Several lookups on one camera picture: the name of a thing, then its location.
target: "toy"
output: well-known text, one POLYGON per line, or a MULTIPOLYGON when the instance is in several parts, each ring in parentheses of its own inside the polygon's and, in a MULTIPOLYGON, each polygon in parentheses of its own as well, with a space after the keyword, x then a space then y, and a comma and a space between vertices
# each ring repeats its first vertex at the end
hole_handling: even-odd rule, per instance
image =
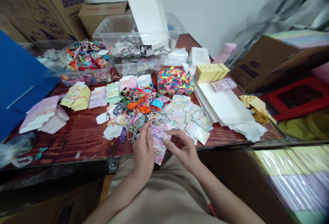
POLYGON ((193 92, 193 79, 184 70, 172 66, 159 72, 158 90, 160 95, 168 93, 189 96, 193 92))

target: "person's right hand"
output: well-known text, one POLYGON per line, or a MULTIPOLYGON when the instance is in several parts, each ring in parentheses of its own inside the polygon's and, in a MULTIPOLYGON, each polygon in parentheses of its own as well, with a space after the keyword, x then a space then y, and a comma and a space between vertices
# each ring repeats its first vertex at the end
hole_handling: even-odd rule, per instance
POLYGON ((201 163, 194 141, 181 129, 166 130, 165 133, 174 136, 171 138, 174 142, 167 139, 163 140, 167 149, 177 157, 186 170, 192 172, 201 163))

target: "plastic bag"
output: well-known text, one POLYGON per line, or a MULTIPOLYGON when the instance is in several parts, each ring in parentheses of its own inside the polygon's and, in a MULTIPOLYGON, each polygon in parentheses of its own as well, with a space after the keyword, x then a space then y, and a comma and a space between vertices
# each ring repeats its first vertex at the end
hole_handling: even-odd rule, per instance
POLYGON ((24 167, 33 161, 33 157, 17 158, 33 148, 36 135, 23 134, 13 138, 5 144, 0 144, 0 169, 12 163, 15 167, 24 167))

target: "printed cardboard box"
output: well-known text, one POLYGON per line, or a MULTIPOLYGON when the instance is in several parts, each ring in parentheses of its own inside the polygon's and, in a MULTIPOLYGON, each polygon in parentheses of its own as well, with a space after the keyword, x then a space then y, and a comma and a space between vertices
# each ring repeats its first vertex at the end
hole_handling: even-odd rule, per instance
POLYGON ((89 34, 89 38, 93 38, 95 30, 107 16, 122 15, 129 11, 130 9, 127 10, 127 2, 83 4, 79 17, 89 34))
POLYGON ((83 40, 78 13, 85 0, 0 0, 0 10, 32 41, 83 40))
POLYGON ((247 93, 266 91, 296 68, 311 67, 327 58, 328 45, 328 34, 312 30, 263 35, 230 76, 247 93))
POLYGON ((15 42, 28 42, 26 38, 13 26, 7 17, 0 12, 0 30, 15 42))

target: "purple packaging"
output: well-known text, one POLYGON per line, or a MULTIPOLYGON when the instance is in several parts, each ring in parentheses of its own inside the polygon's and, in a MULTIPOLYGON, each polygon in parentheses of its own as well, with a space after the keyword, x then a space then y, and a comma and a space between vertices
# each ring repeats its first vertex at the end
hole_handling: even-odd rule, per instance
POLYGON ((96 107, 102 107, 106 106, 106 101, 105 101, 105 93, 106 93, 106 87, 98 87, 95 88, 90 93, 90 100, 89 100, 89 109, 96 108, 96 107))
POLYGON ((154 162, 158 165, 161 165, 167 150, 167 148, 163 143, 163 139, 165 138, 167 140, 170 140, 171 135, 165 133, 159 127, 151 125, 151 137, 152 137, 152 143, 155 152, 154 162))
POLYGON ((268 184, 286 208, 292 211, 321 209, 325 205, 306 175, 266 176, 268 184))
POLYGON ((236 83, 231 78, 224 78, 222 80, 212 82, 211 85, 213 86, 216 92, 222 92, 237 87, 236 83))

